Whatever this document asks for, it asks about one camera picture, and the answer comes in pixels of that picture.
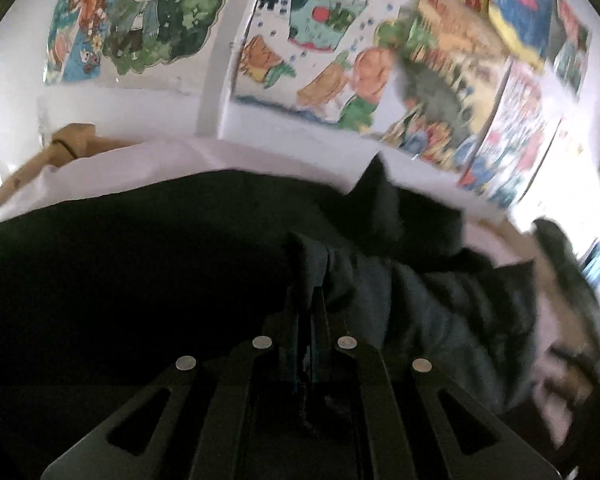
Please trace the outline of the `person's right hand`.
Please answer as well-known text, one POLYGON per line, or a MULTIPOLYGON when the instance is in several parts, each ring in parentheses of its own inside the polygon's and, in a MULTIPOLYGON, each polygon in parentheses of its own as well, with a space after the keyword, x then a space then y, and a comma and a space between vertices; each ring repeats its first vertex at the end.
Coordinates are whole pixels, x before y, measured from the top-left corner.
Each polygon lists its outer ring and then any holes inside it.
POLYGON ((551 344, 541 356, 535 373, 533 400, 540 405, 558 400, 569 411, 577 411, 600 384, 600 374, 591 357, 564 344, 551 344))

